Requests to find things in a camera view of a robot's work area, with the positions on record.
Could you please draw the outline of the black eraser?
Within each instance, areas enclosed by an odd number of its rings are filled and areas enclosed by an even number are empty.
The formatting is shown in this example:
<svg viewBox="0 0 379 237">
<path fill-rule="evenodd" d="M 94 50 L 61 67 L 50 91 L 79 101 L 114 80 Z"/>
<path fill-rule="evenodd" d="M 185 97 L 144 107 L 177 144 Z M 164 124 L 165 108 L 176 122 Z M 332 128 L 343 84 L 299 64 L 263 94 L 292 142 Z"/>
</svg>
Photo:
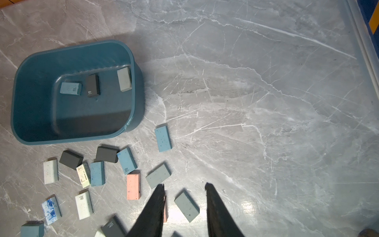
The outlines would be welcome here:
<svg viewBox="0 0 379 237">
<path fill-rule="evenodd" d="M 100 84 L 97 74 L 89 75 L 86 78 L 86 90 L 89 98 L 97 97 L 100 95 Z"/>
</svg>

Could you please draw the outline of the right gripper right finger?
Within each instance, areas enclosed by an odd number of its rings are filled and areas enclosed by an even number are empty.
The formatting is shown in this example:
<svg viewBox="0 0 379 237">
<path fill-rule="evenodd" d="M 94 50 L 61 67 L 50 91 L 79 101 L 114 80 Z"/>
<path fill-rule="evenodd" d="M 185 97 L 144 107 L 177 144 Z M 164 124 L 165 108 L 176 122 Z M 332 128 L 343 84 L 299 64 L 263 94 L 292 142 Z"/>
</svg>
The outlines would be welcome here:
<svg viewBox="0 0 379 237">
<path fill-rule="evenodd" d="M 211 183 L 205 185 L 209 237 L 244 237 Z"/>
</svg>

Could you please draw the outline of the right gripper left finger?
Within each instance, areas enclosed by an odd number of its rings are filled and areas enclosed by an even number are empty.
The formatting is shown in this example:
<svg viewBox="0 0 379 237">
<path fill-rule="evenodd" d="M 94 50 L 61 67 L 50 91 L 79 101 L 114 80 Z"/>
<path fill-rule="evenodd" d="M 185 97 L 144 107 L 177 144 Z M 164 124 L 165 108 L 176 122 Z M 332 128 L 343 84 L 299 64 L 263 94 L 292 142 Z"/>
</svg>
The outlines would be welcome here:
<svg viewBox="0 0 379 237">
<path fill-rule="evenodd" d="M 164 185 L 157 185 L 127 237 L 162 236 L 165 197 Z"/>
</svg>

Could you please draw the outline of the grey green eraser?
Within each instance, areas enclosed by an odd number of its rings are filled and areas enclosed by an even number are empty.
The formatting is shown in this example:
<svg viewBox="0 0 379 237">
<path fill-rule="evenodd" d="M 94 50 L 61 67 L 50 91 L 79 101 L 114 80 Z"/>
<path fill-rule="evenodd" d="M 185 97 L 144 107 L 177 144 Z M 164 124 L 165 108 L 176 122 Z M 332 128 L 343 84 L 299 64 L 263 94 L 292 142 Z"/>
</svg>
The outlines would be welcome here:
<svg viewBox="0 0 379 237">
<path fill-rule="evenodd" d="M 162 163 L 146 176 L 146 180 L 150 188 L 153 189 L 170 176 L 171 171 L 167 166 L 167 163 Z"/>
</svg>

